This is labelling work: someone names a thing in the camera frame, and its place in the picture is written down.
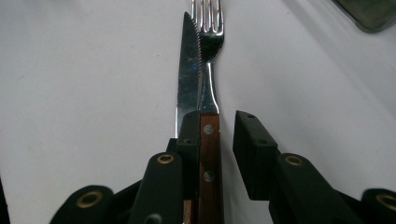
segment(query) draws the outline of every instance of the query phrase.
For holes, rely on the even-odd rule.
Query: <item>fork handle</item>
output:
[[[198,224],[223,224],[219,114],[201,115]]]

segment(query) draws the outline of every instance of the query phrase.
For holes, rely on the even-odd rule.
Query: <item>metal bolt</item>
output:
[[[80,208],[89,208],[102,201],[103,193],[100,190],[93,190],[83,194],[77,200],[77,206]]]
[[[173,162],[174,160],[175,160],[175,158],[169,154],[164,154],[157,158],[157,162],[159,162],[160,164],[169,164],[169,163]]]

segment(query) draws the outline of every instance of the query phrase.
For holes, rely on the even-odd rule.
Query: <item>stainless steel fork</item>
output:
[[[224,20],[221,0],[192,0],[191,16],[199,29],[202,53],[202,76],[200,78],[199,110],[219,113],[216,102],[214,61],[224,42]]]

